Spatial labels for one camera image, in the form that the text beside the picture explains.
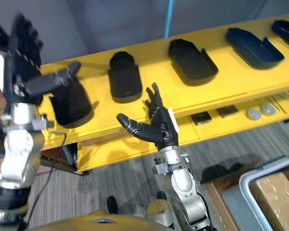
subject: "wire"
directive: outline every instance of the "wire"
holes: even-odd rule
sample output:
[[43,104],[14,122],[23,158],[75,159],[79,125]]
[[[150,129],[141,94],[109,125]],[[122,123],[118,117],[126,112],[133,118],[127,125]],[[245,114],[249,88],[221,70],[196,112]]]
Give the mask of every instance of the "wire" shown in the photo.
[[214,231],[217,231],[217,229],[213,226],[207,201],[204,199],[204,197],[199,192],[197,192],[197,194],[201,197],[201,199],[203,200],[203,203],[204,203],[204,205],[206,207],[206,210],[207,210],[207,213],[208,213],[208,218],[209,218],[210,223],[211,223],[211,227],[213,228]]
[[30,222],[30,219],[31,219],[31,217],[32,217],[34,208],[35,208],[35,206],[37,205],[37,202],[39,201],[39,197],[42,195],[42,193],[43,193],[43,191],[45,190],[47,184],[49,183],[50,177],[52,176],[53,169],[54,169],[54,166],[50,169],[50,172],[49,172],[49,174],[48,174],[48,178],[47,178],[47,180],[46,180],[43,188],[40,190],[38,196],[35,198],[35,201],[34,201],[34,203],[33,203],[33,206],[32,206],[32,209],[31,209],[31,212],[30,212],[30,215],[29,215],[27,224],[29,224],[29,222]]
[[[63,139],[63,142],[62,142],[62,144],[61,144],[61,147],[64,145],[64,143],[65,143],[65,141],[66,141],[66,137],[67,137],[66,133],[62,133],[62,135],[64,135],[64,139]],[[38,201],[39,201],[39,197],[42,195],[42,193],[43,193],[43,191],[45,190],[47,184],[49,183],[49,180],[50,180],[50,177],[52,176],[52,172],[53,172],[53,169],[54,169],[55,164],[56,164],[56,160],[54,160],[53,166],[52,166],[52,168],[50,169],[50,172],[49,172],[49,175],[48,175],[48,178],[47,178],[45,184],[43,185],[42,189],[40,190],[38,196],[35,198],[35,201],[34,201],[34,203],[33,203],[32,209],[31,209],[30,214],[29,214],[29,217],[28,217],[27,225],[28,225],[29,222],[30,222],[30,219],[31,219],[31,217],[32,217],[34,208],[35,208],[35,206],[37,205],[37,203],[38,203]]]

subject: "yellow shelf board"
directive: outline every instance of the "yellow shelf board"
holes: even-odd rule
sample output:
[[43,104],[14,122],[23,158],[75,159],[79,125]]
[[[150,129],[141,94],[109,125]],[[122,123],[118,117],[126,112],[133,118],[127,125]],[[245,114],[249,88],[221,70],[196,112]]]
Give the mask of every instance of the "yellow shelf board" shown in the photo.
[[[56,134],[43,131],[43,150],[60,146],[64,138],[61,133],[67,134],[65,144],[116,133],[120,129],[116,120],[118,113],[125,113],[137,121],[147,121],[143,100],[147,99],[145,88],[153,82],[160,89],[164,105],[173,109],[176,118],[289,90],[289,45],[271,30],[271,24],[276,19],[289,20],[289,15],[210,28],[44,65],[42,72],[47,73],[59,70],[74,60],[80,61],[82,68],[77,78],[95,109],[93,119],[83,126],[66,129],[55,123],[55,128],[49,131],[55,131]],[[268,70],[250,67],[226,42],[224,37],[230,27],[246,29],[259,38],[267,36],[285,59]],[[219,68],[212,81],[195,87],[186,86],[181,81],[167,55],[170,41],[178,38],[193,42],[199,49],[206,48]],[[115,103],[110,94],[107,70],[109,60],[118,51],[127,51],[134,56],[144,88],[142,97],[128,104]],[[48,96],[44,96],[39,110],[46,113],[49,120],[55,120]]]
[[[195,125],[190,116],[178,118],[179,145],[183,146],[193,144],[288,119],[289,94],[283,93],[282,96],[287,100],[278,95],[275,97],[287,112],[286,114],[276,110],[275,115],[262,115],[261,119],[256,121],[247,118],[246,111],[250,108],[260,109],[261,105],[265,103],[271,104],[267,98],[238,103],[236,104],[236,107],[239,112],[225,118],[221,118],[216,110],[210,110],[209,114],[212,121],[199,126]],[[141,141],[132,135],[123,136],[122,138],[98,143],[88,147],[82,147],[79,144],[78,172],[156,152],[157,150],[153,143]]]
[[[186,145],[195,142],[198,135],[188,117],[181,117],[177,119],[177,122],[179,126],[179,144]],[[79,172],[156,152],[157,149],[153,143],[141,141],[132,135],[88,147],[79,144]]]
[[210,110],[208,113],[210,114],[212,121],[202,125],[196,125],[192,118],[189,116],[189,119],[198,134],[199,139],[197,141],[204,141],[228,134],[232,134],[235,132],[247,130],[250,128],[255,128],[259,126],[263,126],[266,124],[274,123],[280,120],[285,120],[289,118],[289,94],[282,93],[280,95],[275,95],[275,98],[278,100],[280,105],[287,112],[286,114],[282,111],[276,110],[275,115],[267,116],[263,115],[259,120],[251,120],[247,117],[247,110],[250,108],[256,108],[258,110],[261,109],[261,105],[272,103],[265,97],[256,99],[253,101],[248,101],[244,103],[235,104],[236,108],[239,110],[237,113],[233,115],[229,115],[227,117],[221,118],[216,110]]

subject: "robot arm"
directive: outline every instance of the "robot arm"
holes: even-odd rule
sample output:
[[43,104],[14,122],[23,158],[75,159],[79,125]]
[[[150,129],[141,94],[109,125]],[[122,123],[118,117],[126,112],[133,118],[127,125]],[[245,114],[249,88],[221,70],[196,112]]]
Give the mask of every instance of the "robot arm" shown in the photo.
[[163,178],[167,198],[182,230],[209,230],[210,220],[204,203],[197,194],[188,155],[181,153],[179,149],[178,125],[172,110],[163,106],[156,83],[152,84],[152,88],[155,93],[146,89],[151,102],[145,101],[149,109],[150,125],[138,123],[124,114],[118,114],[117,119],[133,136],[155,143],[160,158],[155,159],[152,172]]
[[5,157],[0,169],[0,230],[26,228],[28,197],[40,165],[44,145],[42,129],[51,127],[46,115],[39,115],[43,94],[68,85],[80,63],[42,76],[38,33],[23,15],[14,21],[4,65],[3,95],[10,113],[3,115]]

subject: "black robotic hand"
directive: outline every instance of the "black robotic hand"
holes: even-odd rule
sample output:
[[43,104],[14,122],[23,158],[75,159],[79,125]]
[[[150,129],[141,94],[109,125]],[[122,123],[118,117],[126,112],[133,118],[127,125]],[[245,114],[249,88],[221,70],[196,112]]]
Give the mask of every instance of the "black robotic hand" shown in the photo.
[[178,146],[178,133],[168,110],[163,106],[156,83],[152,84],[154,93],[150,88],[146,91],[149,94],[151,102],[145,101],[149,108],[149,118],[151,125],[138,123],[129,119],[126,115],[120,113],[117,120],[133,136],[148,142],[154,142],[158,150],[168,146]]
[[42,45],[38,32],[31,22],[22,14],[18,15],[9,38],[8,54],[4,65],[3,95],[8,104],[40,105],[43,94],[68,85],[80,69],[80,63],[73,62],[58,73],[42,76],[39,71]]

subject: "gray wall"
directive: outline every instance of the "gray wall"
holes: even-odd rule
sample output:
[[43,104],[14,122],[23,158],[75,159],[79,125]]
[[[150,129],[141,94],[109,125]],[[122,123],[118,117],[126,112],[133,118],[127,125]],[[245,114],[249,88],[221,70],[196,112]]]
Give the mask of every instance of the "gray wall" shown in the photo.
[[[163,37],[168,0],[0,0],[10,32],[16,12],[38,29],[43,63]],[[176,0],[170,35],[289,13],[289,0]]]

